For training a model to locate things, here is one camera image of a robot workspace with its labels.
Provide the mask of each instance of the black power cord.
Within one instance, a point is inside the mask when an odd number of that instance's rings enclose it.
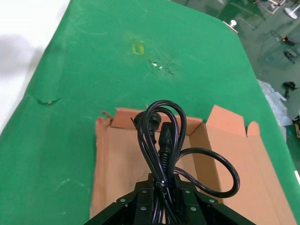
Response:
[[[180,116],[181,129],[177,120],[171,110],[164,106],[174,109]],[[166,114],[171,122],[163,123],[161,134],[159,138],[160,150],[155,148],[154,132],[158,130],[161,118],[158,113]],[[160,100],[151,104],[146,111],[138,114],[133,120],[135,128],[137,130],[137,138],[142,151],[142,154],[153,174],[154,182],[156,183],[154,189],[154,211],[152,217],[152,223],[162,223],[163,214],[165,214],[167,224],[180,223],[180,216],[174,208],[176,198],[172,189],[172,183],[174,180],[174,172],[177,172],[187,178],[194,185],[200,188],[202,191],[209,195],[219,198],[228,198],[235,195],[240,188],[240,178],[233,167],[221,155],[203,148],[189,148],[181,150],[186,129],[187,118],[182,108],[176,103],[169,100]],[[218,192],[212,190],[194,177],[192,177],[186,171],[175,167],[176,162],[187,154],[198,153],[204,154],[222,163],[230,172],[233,178],[233,186],[229,191]]]

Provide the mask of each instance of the black metal frame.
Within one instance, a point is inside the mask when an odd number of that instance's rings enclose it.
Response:
[[[176,210],[182,224],[255,225],[208,195],[198,192],[190,182],[175,175]],[[138,182],[133,192],[119,198],[84,225],[150,225],[154,207],[154,180]]]

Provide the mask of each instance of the plastic wrap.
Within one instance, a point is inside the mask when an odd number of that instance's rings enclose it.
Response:
[[[269,83],[258,80],[261,89],[269,102],[271,109],[275,115],[277,123],[279,126],[287,126],[292,123],[291,119],[287,116],[287,108],[281,102],[284,99],[278,92],[272,88]]]

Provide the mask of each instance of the floor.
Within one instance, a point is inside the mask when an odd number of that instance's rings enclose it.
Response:
[[[256,77],[270,83],[282,95],[285,92],[281,86],[283,82],[293,81],[300,86],[300,60],[296,59],[295,64],[290,62],[283,52],[291,51],[291,48],[280,41],[281,37],[288,36],[300,43],[300,20],[290,18],[284,12],[284,8],[294,6],[292,1],[287,0],[274,14],[266,10],[269,3],[253,4],[253,0],[173,1],[227,23],[234,19],[237,22],[234,28],[238,31]],[[297,52],[297,49],[300,50],[300,46],[292,52]],[[284,104],[289,117],[296,117],[300,109],[300,89],[293,91]]]

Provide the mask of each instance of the cardboard box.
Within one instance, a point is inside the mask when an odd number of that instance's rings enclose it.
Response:
[[[97,157],[90,217],[133,191],[135,183],[146,180],[150,173],[130,119],[139,112],[119,108],[114,118],[98,118],[96,122]],[[161,116],[161,124],[169,121],[164,114]],[[214,106],[206,124],[199,118],[187,117],[183,149],[189,147],[213,150],[238,171],[239,192],[231,198],[218,199],[220,202],[258,225],[297,224],[256,122],[249,125],[246,134],[242,116]],[[232,187],[227,169],[208,156],[190,154],[176,165],[214,190],[227,191]]]

